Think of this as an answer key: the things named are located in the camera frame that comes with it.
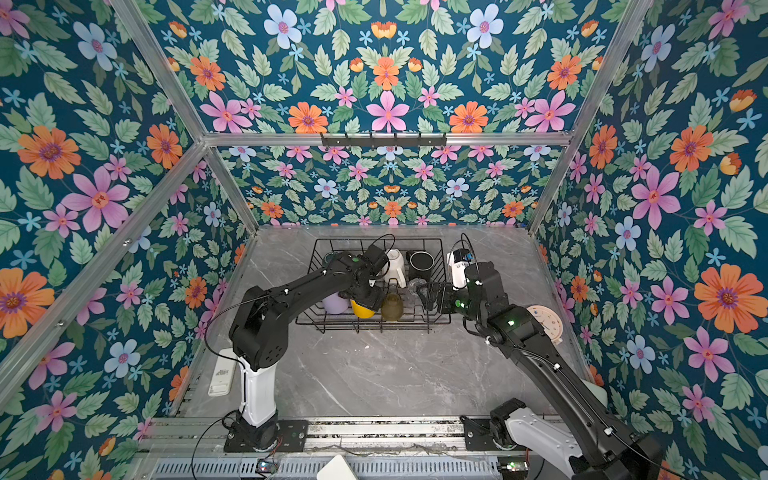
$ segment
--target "pink flower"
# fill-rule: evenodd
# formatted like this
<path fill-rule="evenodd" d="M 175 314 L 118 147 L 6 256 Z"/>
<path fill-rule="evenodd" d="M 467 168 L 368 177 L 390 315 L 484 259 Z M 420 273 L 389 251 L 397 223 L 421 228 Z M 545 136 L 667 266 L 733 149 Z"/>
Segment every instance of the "pink flower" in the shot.
<path fill-rule="evenodd" d="M 55 212 L 51 210 L 43 212 L 43 217 L 50 220 L 45 229 L 49 232 L 58 229 L 58 234 L 64 238 L 69 235 L 69 230 L 80 230 L 80 225 L 74 221 L 78 217 L 78 212 L 67 212 L 62 204 L 56 205 Z"/>
<path fill-rule="evenodd" d="M 710 200 L 706 210 L 703 208 L 696 209 L 696 215 L 699 217 L 699 220 L 694 222 L 694 227 L 704 228 L 704 233 L 709 236 L 712 234 L 712 227 L 715 227 L 718 230 L 725 228 L 725 222 L 723 222 L 721 218 L 727 211 L 728 209 L 725 207 L 716 209 L 715 200 Z"/>
<path fill-rule="evenodd" d="M 432 158 L 439 158 L 440 164 L 445 165 L 445 162 L 448 160 L 456 160 L 458 158 L 456 152 L 460 149 L 461 147 L 458 145 L 445 145 L 443 148 L 433 151 Z"/>
<path fill-rule="evenodd" d="M 440 94 L 435 91 L 435 87 L 429 87 L 429 90 L 422 88 L 422 96 L 419 97 L 419 101 L 424 102 L 424 108 L 427 108 L 429 105 L 437 105 L 436 100 L 438 98 L 440 98 Z"/>
<path fill-rule="evenodd" d="M 587 218 L 584 219 L 584 231 L 590 235 L 594 235 L 594 232 L 598 230 L 598 218 L 592 212 L 589 213 Z"/>
<path fill-rule="evenodd" d="M 528 114 L 532 114 L 536 110 L 533 100 L 528 100 L 526 97 L 523 97 L 523 101 L 515 105 L 515 109 L 517 110 L 515 116 L 522 116 L 523 118 L 528 118 Z"/>
<path fill-rule="evenodd" d="M 176 232 L 176 235 L 179 237 L 190 230 L 187 226 L 190 221 L 188 218 L 184 218 L 183 214 L 171 215 L 170 218 L 172 218 L 174 222 L 173 225 L 170 226 L 170 229 Z"/>
<path fill-rule="evenodd" d="M 368 178 L 367 171 L 368 169 L 362 166 L 358 161 L 354 167 L 349 168 L 349 178 L 354 178 L 357 181 L 361 178 Z"/>
<path fill-rule="evenodd" d="M 582 340 L 584 340 L 584 343 L 587 345 L 592 343 L 592 332 L 589 331 L 589 327 L 582 326 L 581 327 L 581 333 L 578 334 Z"/>
<path fill-rule="evenodd" d="M 173 193 L 170 195 L 170 204 L 171 204 L 171 205 L 175 205 L 175 204 L 176 204 L 176 202 L 180 202 L 180 203 L 182 203 L 182 204 L 185 204 L 185 203 L 187 202 L 187 197 L 186 197 L 184 194 L 185 194 L 185 193 L 186 193 L 186 192 L 187 192 L 189 189 L 190 189 L 190 188 L 189 188 L 187 185 L 185 185 L 185 184 L 181 184 L 181 185 L 179 185 L 179 188 L 178 188 L 178 190 L 176 190 L 175 192 L 173 192 Z"/>
<path fill-rule="evenodd" d="M 477 161 L 483 161 L 486 157 L 493 157 L 493 145 L 472 145 L 470 157 L 476 157 Z"/>
<path fill-rule="evenodd" d="M 72 175 L 74 184 L 83 192 L 81 194 L 69 194 L 64 197 L 61 204 L 65 207 L 81 211 L 88 209 L 83 216 L 83 227 L 86 232 L 92 232 L 101 226 L 101 218 L 112 228 L 118 228 L 128 218 L 128 210 L 118 204 L 119 200 L 128 198 L 128 187 L 115 185 L 109 187 L 109 173 L 107 169 L 99 167 L 94 173 L 95 185 L 84 175 Z"/>
<path fill-rule="evenodd" d="M 552 97 L 552 103 L 547 102 L 544 98 L 537 99 L 535 108 L 539 114 L 531 115 L 525 124 L 529 127 L 538 125 L 536 128 L 538 132 L 549 131 L 549 127 L 552 127 L 554 131 L 562 130 L 565 128 L 565 121 L 560 116 L 570 114 L 576 108 L 574 104 L 563 105 L 564 101 L 564 90 L 560 90 Z"/>
<path fill-rule="evenodd" d="M 688 289 L 683 287 L 673 290 L 674 285 L 672 279 L 667 277 L 664 279 L 664 289 L 662 290 L 658 285 L 651 285 L 650 291 L 660 300 L 654 301 L 650 308 L 654 312 L 664 311 L 664 319 L 667 321 L 667 325 L 674 323 L 675 313 L 681 318 L 688 318 L 690 314 L 688 309 L 682 302 L 688 298 Z"/>
<path fill-rule="evenodd" d="M 628 278 L 624 279 L 624 285 L 619 290 L 624 294 L 624 298 L 621 299 L 622 303 L 629 303 L 632 308 L 637 307 L 637 302 L 643 299 L 638 290 L 640 289 L 640 283 L 634 283 Z"/>
<path fill-rule="evenodd" d="M 118 295 L 116 300 L 118 302 L 122 302 L 123 308 L 127 310 L 128 308 L 131 307 L 131 304 L 134 304 L 134 305 L 139 304 L 140 302 L 139 296 L 141 295 L 142 292 L 144 292 L 144 289 L 140 288 L 139 286 L 136 285 L 135 282 L 133 282 L 130 285 L 126 285 L 125 283 L 120 285 L 120 291 L 122 293 Z"/>
<path fill-rule="evenodd" d="M 336 7 L 336 4 L 339 5 L 346 5 L 346 0 L 326 0 L 326 7 L 333 12 L 333 9 Z"/>
<path fill-rule="evenodd" d="M 251 120 L 253 120 L 254 118 L 261 118 L 261 112 L 259 112 L 259 110 L 261 110 L 261 105 L 254 104 L 253 100 L 251 100 L 250 98 L 247 101 L 240 100 L 240 106 L 241 106 L 240 113 L 248 114 L 248 118 L 250 118 Z"/>
<path fill-rule="evenodd" d="M 38 423 L 35 432 L 40 433 L 49 425 L 51 430 L 58 432 L 64 425 L 64 419 L 68 419 L 78 412 L 77 407 L 70 406 L 77 397 L 77 393 L 70 393 L 65 398 L 61 390 L 56 390 L 56 393 L 51 397 L 51 405 L 41 405 L 35 410 L 35 413 L 40 417 L 40 423 Z"/>
<path fill-rule="evenodd" d="M 288 158 L 296 158 L 296 160 L 300 163 L 304 163 L 305 158 L 312 158 L 312 154 L 310 153 L 310 148 L 307 147 L 287 147 L 288 152 L 286 155 L 288 155 Z"/>
<path fill-rule="evenodd" d="M 336 100 L 339 101 L 340 107 L 346 105 L 347 107 L 352 108 L 352 103 L 357 101 L 357 97 L 352 95 L 352 88 L 345 90 L 344 87 L 339 87 L 339 93 L 336 94 Z"/>
<path fill-rule="evenodd" d="M 101 300 L 104 298 L 104 295 L 107 294 L 107 289 L 100 286 L 94 291 L 94 295 L 91 297 L 91 301 L 88 302 L 88 305 L 84 306 L 82 310 L 78 313 L 78 323 L 80 325 L 85 325 L 85 323 L 88 322 L 88 319 L 91 318 L 91 314 L 95 313 L 96 315 L 101 315 L 104 313 L 104 304 L 102 302 L 97 302 L 96 300 Z"/>
<path fill-rule="evenodd" d="M 114 155 L 109 156 L 109 163 L 104 164 L 104 168 L 112 172 L 110 175 L 112 180 L 119 178 L 121 182 L 125 182 L 128 179 L 126 175 L 134 173 L 133 170 L 125 166 L 124 157 L 117 158 Z"/>
<path fill-rule="evenodd" d="M 673 214 L 680 209 L 680 202 L 673 195 L 664 195 L 672 191 L 677 186 L 677 179 L 680 178 L 680 174 L 673 172 L 667 174 L 664 179 L 659 183 L 659 169 L 651 167 L 648 169 L 647 183 L 648 186 L 634 185 L 632 187 L 632 195 L 638 200 L 642 200 L 632 212 L 634 219 L 640 219 L 648 214 L 648 224 L 651 228 L 656 230 L 661 224 L 661 210 L 663 209 L 668 214 Z"/>
<path fill-rule="evenodd" d="M 723 370 L 725 373 L 736 372 L 733 364 L 720 356 L 721 353 L 728 350 L 728 340 L 715 339 L 710 343 L 710 334 L 702 326 L 696 330 L 696 338 L 699 339 L 698 342 L 691 337 L 683 339 L 685 346 L 696 352 L 688 357 L 689 366 L 697 369 L 704 365 L 704 373 L 712 382 L 717 381 L 717 369 Z"/>
<path fill-rule="evenodd" d="M 215 117 L 214 130 L 225 131 L 229 128 L 230 132 L 239 134 L 242 130 L 240 127 L 250 127 L 253 122 L 248 120 L 240 113 L 240 101 L 229 100 L 227 106 L 224 106 L 224 100 L 216 92 L 209 92 L 208 100 L 213 105 L 202 104 L 200 109 L 211 117 Z"/>
<path fill-rule="evenodd" d="M 585 163 L 587 163 L 587 154 L 576 154 L 576 157 L 568 165 L 571 168 L 571 180 L 576 180 L 576 183 L 581 181 L 581 175 L 587 173 Z"/>
<path fill-rule="evenodd" d="M 694 418 L 697 422 L 701 423 L 702 419 L 713 422 L 715 415 L 710 411 L 715 406 L 715 401 L 710 397 L 702 397 L 701 387 L 697 383 L 694 385 L 694 390 L 691 391 L 688 387 L 683 387 L 683 394 L 687 399 L 683 400 L 683 407 L 691 410 L 694 414 Z"/>
<path fill-rule="evenodd" d="M 67 373 L 67 363 L 64 360 L 59 360 L 62 356 L 69 355 L 74 349 L 74 343 L 66 342 L 57 346 L 48 355 L 44 356 L 35 371 L 29 376 L 29 388 L 36 390 L 45 381 L 45 377 L 48 376 L 48 372 L 51 375 L 64 375 Z"/>
<path fill-rule="evenodd" d="M 13 8 L 12 0 L 0 0 L 0 33 L 10 35 L 14 31 L 24 38 L 29 38 L 27 29 L 22 23 L 29 23 L 29 17 L 19 10 Z"/>
<path fill-rule="evenodd" d="M 366 105 L 368 113 L 378 117 L 371 124 L 371 130 L 379 131 L 386 127 L 386 133 L 392 133 L 392 128 L 403 131 L 406 129 L 406 123 L 400 118 L 408 113 L 411 108 L 406 104 L 395 105 L 395 95 L 385 90 L 381 96 L 382 105 Z"/>
<path fill-rule="evenodd" d="M 562 282 L 560 283 L 560 288 L 556 288 L 556 290 L 558 291 L 558 295 L 560 295 L 560 303 L 563 305 L 563 310 L 565 310 L 565 315 L 568 317 L 568 320 L 571 323 L 576 323 L 576 317 L 574 316 L 574 313 L 571 312 L 571 310 L 574 309 L 574 304 L 576 304 L 576 302 L 573 298 L 568 298 L 568 294 L 565 292 Z"/>
<path fill-rule="evenodd" d="M 429 4 L 434 12 L 437 12 L 437 9 L 440 8 L 440 0 L 419 0 L 419 3 L 422 5 Z"/>
<path fill-rule="evenodd" d="M 500 177 L 504 173 L 504 165 L 502 161 L 498 161 L 495 164 L 488 164 L 488 169 L 485 171 L 488 175 L 493 177 Z"/>
<path fill-rule="evenodd" d="M 194 170 L 192 170 L 192 180 L 194 183 L 200 183 L 200 180 L 205 180 L 208 178 L 208 176 L 205 173 L 205 169 L 208 167 L 208 164 L 205 163 L 205 161 L 200 161 L 197 165 L 195 165 Z"/>
<path fill-rule="evenodd" d="M 595 205 L 600 202 L 600 195 L 605 192 L 605 186 L 601 185 L 603 182 L 603 174 L 598 174 L 596 177 L 594 174 L 589 175 L 589 184 L 584 185 L 584 191 L 587 193 L 587 203 L 594 202 Z"/>
<path fill-rule="evenodd" d="M 320 147 L 320 151 L 324 151 L 323 160 L 333 160 L 333 163 L 341 164 L 342 158 L 349 158 L 349 152 L 344 151 L 344 147 Z"/>
<path fill-rule="evenodd" d="M 717 37 L 721 32 L 723 37 L 730 36 L 736 22 L 746 17 L 746 14 L 750 12 L 750 6 L 743 3 L 744 0 L 723 0 L 723 11 L 710 17 L 710 25 L 715 26 L 710 32 L 710 40 Z"/>
<path fill-rule="evenodd" d="M 433 167 L 434 167 L 434 165 L 429 165 L 427 167 L 427 164 L 422 162 L 422 164 L 419 165 L 418 167 L 414 168 L 413 171 L 416 172 L 416 178 L 420 178 L 422 180 L 426 180 L 426 179 L 428 179 L 430 177 L 433 177 L 435 175 L 435 173 L 432 172 Z"/>
<path fill-rule="evenodd" d="M 634 167 L 629 169 L 629 173 L 633 174 L 634 177 L 632 177 L 632 180 L 637 181 L 638 179 L 642 178 L 645 180 L 646 177 L 646 171 L 650 168 L 650 162 L 648 161 L 648 156 L 643 155 L 640 158 L 635 157 L 634 158 Z"/>
<path fill-rule="evenodd" d="M 280 172 L 281 177 L 285 177 L 288 180 L 293 178 L 293 175 L 296 175 L 296 171 L 293 169 L 293 165 L 285 165 L 283 162 L 280 162 L 280 165 L 277 166 L 277 171 Z"/>

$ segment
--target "robotic arm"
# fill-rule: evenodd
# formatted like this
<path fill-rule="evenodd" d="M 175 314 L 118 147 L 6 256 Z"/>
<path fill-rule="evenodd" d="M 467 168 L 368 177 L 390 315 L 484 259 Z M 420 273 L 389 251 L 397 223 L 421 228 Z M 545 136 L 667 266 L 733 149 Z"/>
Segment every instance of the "robotic arm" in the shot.
<path fill-rule="evenodd" d="M 234 425 L 239 435 L 259 449 L 270 448 L 276 438 L 274 371 L 288 347 L 290 323 L 336 292 L 378 310 L 384 293 L 371 280 L 387 261 L 384 250 L 372 245 L 358 256 L 342 252 L 328 267 L 284 286 L 267 291 L 255 286 L 246 292 L 243 300 L 254 304 L 240 307 L 230 329 L 233 350 L 246 364 L 243 413 Z M 645 458 L 660 462 L 663 451 L 658 443 L 603 407 L 560 357 L 541 324 L 525 308 L 509 304 L 493 263 L 473 263 L 463 270 L 466 288 L 446 283 L 432 300 L 443 313 L 463 315 L 465 328 L 468 320 L 474 321 L 476 332 L 468 332 L 484 338 L 526 372 L 570 429 L 563 432 L 537 419 L 513 399 L 492 412 L 496 436 L 532 447 L 579 480 L 656 480 L 658 468 Z"/>

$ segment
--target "floral wallpaper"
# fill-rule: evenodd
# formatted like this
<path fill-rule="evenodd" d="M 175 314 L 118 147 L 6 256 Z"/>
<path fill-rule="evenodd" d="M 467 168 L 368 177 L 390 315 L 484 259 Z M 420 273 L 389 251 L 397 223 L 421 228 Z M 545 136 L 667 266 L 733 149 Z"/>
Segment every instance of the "floral wallpaper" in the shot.
<path fill-rule="evenodd" d="M 101 2 L 2 0 L 0 77 L 2 359 L 189 139 Z"/>
<path fill-rule="evenodd" d="M 541 252 L 596 382 L 622 419 L 660 434 L 664 465 L 766 478 L 768 2 L 658 3 Z"/>
<path fill-rule="evenodd" d="M 246 238 L 200 162 L 6 406 L 0 478 L 123 478 L 170 412 Z M 0 270 L 3 285 L 22 274 Z"/>

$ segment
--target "orange flower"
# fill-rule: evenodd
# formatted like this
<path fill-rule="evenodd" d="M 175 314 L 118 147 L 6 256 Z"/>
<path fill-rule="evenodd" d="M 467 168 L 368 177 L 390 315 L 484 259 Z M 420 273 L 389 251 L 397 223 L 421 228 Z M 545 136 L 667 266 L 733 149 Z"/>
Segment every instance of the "orange flower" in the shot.
<path fill-rule="evenodd" d="M 574 294 L 574 300 L 581 303 L 587 299 L 587 293 L 589 292 L 589 286 L 586 284 L 583 278 L 576 276 L 571 282 L 571 293 Z"/>
<path fill-rule="evenodd" d="M 739 154 L 733 152 L 720 161 L 720 171 L 726 175 L 737 175 L 741 170 L 741 158 Z"/>
<path fill-rule="evenodd" d="M 524 209 L 525 205 L 523 205 L 522 202 L 511 202 L 504 205 L 504 210 L 502 210 L 502 212 L 504 212 L 505 217 L 514 218 L 519 214 L 522 214 Z"/>
<path fill-rule="evenodd" d="M 424 68 L 424 65 L 422 65 L 422 61 L 418 58 L 411 57 L 410 60 L 408 60 L 408 69 L 412 72 L 417 72 Z"/>
<path fill-rule="evenodd" d="M 0 328 L 3 336 L 11 339 L 27 333 L 27 322 L 34 325 L 45 313 L 43 305 L 54 300 L 52 288 L 43 288 L 48 282 L 44 276 L 31 272 L 24 278 L 20 268 L 0 270 Z"/>
<path fill-rule="evenodd" d="M 390 57 L 381 57 L 379 64 L 373 67 L 373 74 L 376 76 L 373 80 L 384 90 L 392 90 L 397 85 L 399 79 L 400 67 L 395 65 L 395 61 Z"/>
<path fill-rule="evenodd" d="M 402 207 L 400 207 L 400 204 L 397 202 L 389 202 L 386 207 L 384 207 L 384 213 L 394 218 L 401 214 L 401 209 Z"/>
<path fill-rule="evenodd" d="M 768 316 L 768 300 L 753 295 L 763 291 L 763 284 L 754 273 L 741 276 L 741 268 L 724 263 L 720 272 L 711 266 L 701 274 L 704 283 L 697 283 L 694 296 L 702 303 L 699 312 L 704 319 L 715 319 L 715 328 L 733 333 L 733 324 L 743 333 L 757 329 L 759 317 Z"/>
<path fill-rule="evenodd" d="M 192 57 L 192 66 L 190 67 L 192 75 L 196 75 L 195 80 L 201 85 L 205 85 L 208 90 L 216 91 L 224 89 L 224 82 L 227 79 L 221 73 L 221 67 L 216 62 L 208 61 L 208 57 L 201 56 L 199 59 Z"/>
<path fill-rule="evenodd" d="M 549 88 L 554 90 L 565 90 L 565 88 L 576 81 L 576 75 L 581 73 L 581 59 L 565 55 L 562 61 L 556 61 L 552 65 L 552 71 L 547 75 Z"/>
<path fill-rule="evenodd" d="M 581 36 L 588 37 L 589 35 L 592 35 L 594 31 L 598 29 L 599 24 L 600 23 L 597 20 L 590 20 L 585 23 L 584 26 L 581 27 Z"/>
<path fill-rule="evenodd" d="M 616 129 L 613 126 L 604 125 L 599 132 L 592 137 L 592 146 L 589 147 L 590 164 L 592 167 L 605 168 L 614 157 L 614 149 L 618 145 Z"/>
<path fill-rule="evenodd" d="M 478 107 L 476 101 L 468 101 L 466 106 L 459 105 L 449 120 L 453 125 L 451 131 L 455 134 L 479 134 L 488 124 L 487 113 L 488 110 L 482 105 Z"/>
<path fill-rule="evenodd" d="M 114 443 L 116 440 L 117 439 L 114 436 L 104 440 L 104 443 L 102 443 L 101 447 L 98 448 L 98 454 L 102 457 L 105 457 L 112 453 L 112 449 L 114 448 Z"/>
<path fill-rule="evenodd" d="M 321 115 L 322 112 L 316 105 L 310 107 L 310 104 L 300 101 L 298 107 L 291 107 L 288 113 L 291 114 L 288 123 L 296 128 L 298 134 L 324 134 L 328 131 L 328 119 Z"/>
<path fill-rule="evenodd" d="M 751 90 L 739 90 L 730 98 L 730 110 L 742 111 L 757 100 L 757 95 Z"/>
<path fill-rule="evenodd" d="M 707 127 L 697 125 L 696 130 L 691 127 L 683 130 L 681 138 L 675 138 L 672 142 L 674 153 L 670 155 L 670 162 L 675 166 L 675 170 L 684 172 L 686 168 L 689 172 L 699 168 L 699 162 L 705 161 L 712 149 L 709 146 L 714 141 L 711 133 L 704 133 Z"/>
<path fill-rule="evenodd" d="M 269 218 L 280 218 L 283 216 L 283 208 L 274 202 L 264 202 L 261 204 L 261 210 Z"/>
<path fill-rule="evenodd" d="M 170 401 L 173 402 L 176 399 L 176 396 L 179 394 L 179 389 L 181 388 L 181 385 L 184 383 L 184 380 L 187 378 L 189 371 L 190 371 L 190 367 L 188 366 L 182 367 L 179 374 L 174 375 L 174 379 L 170 381 L 170 386 L 173 387 L 168 392 L 168 399 Z"/>
<path fill-rule="evenodd" d="M 147 146 L 152 150 L 152 158 L 156 163 L 163 164 L 163 168 L 170 170 L 183 153 L 179 145 L 179 137 L 176 132 L 170 131 L 166 124 L 152 125 L 149 128 L 151 137 L 147 137 Z"/>
<path fill-rule="evenodd" d="M 187 27 L 183 26 L 179 22 L 171 22 L 168 24 L 170 27 L 170 30 L 176 34 L 178 38 L 186 38 L 187 37 Z"/>
<path fill-rule="evenodd" d="M 397 32 L 397 24 L 393 22 L 374 22 L 371 24 L 371 31 L 376 38 L 392 38 Z"/>
<path fill-rule="evenodd" d="M 349 69 L 351 71 L 362 71 L 362 59 L 360 57 L 353 58 L 352 61 L 349 63 Z"/>
<path fill-rule="evenodd" d="M 592 374 L 592 378 L 594 379 L 595 385 L 597 386 L 605 385 L 605 382 L 603 382 L 603 376 L 598 373 L 598 369 L 595 368 L 594 365 L 589 365 L 589 373 Z"/>
<path fill-rule="evenodd" d="M 203 300 L 205 300 L 205 294 L 208 293 L 208 287 L 205 285 L 206 281 L 203 280 L 203 277 L 201 276 L 193 278 L 190 281 L 190 285 L 187 287 L 187 291 L 185 292 L 187 294 L 187 298 L 184 299 L 184 302 L 189 305 L 190 308 L 197 308 L 203 304 Z"/>
<path fill-rule="evenodd" d="M 238 248 L 235 249 L 235 265 L 240 263 L 240 259 L 243 258 L 243 253 L 245 253 L 245 243 L 241 243 Z"/>
<path fill-rule="evenodd" d="M 18 144 L 24 147 L 18 151 L 18 156 L 25 164 L 32 164 L 29 170 L 40 177 L 47 174 L 52 180 L 60 180 L 64 174 L 74 172 L 72 165 L 80 164 L 80 155 L 73 153 L 80 147 L 55 127 L 49 130 L 38 125 L 34 135 L 23 134 Z"/>

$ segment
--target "black cup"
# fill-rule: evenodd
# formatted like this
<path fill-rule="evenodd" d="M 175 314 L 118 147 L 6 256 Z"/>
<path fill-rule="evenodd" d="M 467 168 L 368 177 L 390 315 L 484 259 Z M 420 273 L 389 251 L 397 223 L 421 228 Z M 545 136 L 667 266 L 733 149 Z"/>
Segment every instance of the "black cup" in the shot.
<path fill-rule="evenodd" d="M 432 268 L 435 266 L 435 258 L 425 251 L 409 251 L 406 253 L 408 260 L 408 280 L 422 278 L 429 282 L 432 277 Z"/>

